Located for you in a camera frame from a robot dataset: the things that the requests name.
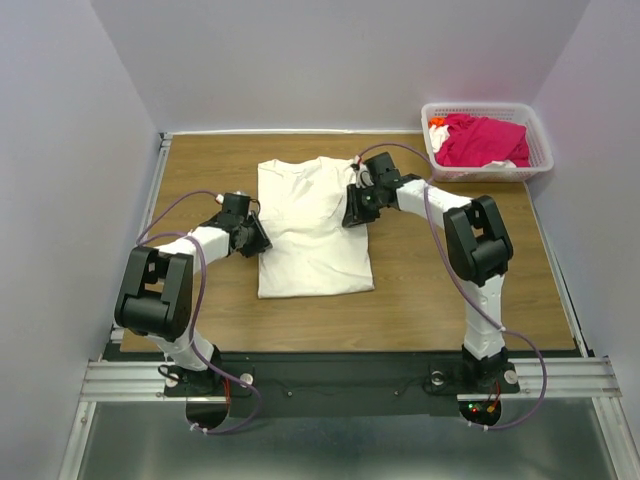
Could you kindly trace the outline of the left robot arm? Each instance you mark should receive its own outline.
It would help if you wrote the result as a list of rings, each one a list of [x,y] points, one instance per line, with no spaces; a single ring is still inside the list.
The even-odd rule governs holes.
[[[127,260],[114,309],[115,323],[146,337],[173,360],[160,375],[169,387],[210,394],[229,381],[219,349],[196,330],[207,266],[238,253],[255,257],[272,247],[259,220],[260,203],[244,193],[216,197],[221,210],[188,232],[137,240]]]

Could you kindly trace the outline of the white t shirt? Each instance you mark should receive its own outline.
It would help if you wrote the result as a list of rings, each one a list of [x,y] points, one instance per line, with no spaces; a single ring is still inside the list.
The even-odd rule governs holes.
[[[272,247],[259,256],[261,299],[333,296],[372,291],[364,225],[345,228],[349,160],[317,157],[257,166],[259,219]]]

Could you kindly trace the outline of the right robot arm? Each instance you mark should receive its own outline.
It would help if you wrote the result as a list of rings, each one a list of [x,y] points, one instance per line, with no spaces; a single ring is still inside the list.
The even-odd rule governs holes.
[[[393,208],[429,222],[443,263],[465,301],[466,332],[460,378],[472,390],[495,382],[508,356],[501,321],[501,294],[513,245],[496,202],[449,193],[423,178],[402,175],[389,153],[352,165],[355,182],[346,189],[342,226],[371,223]]]

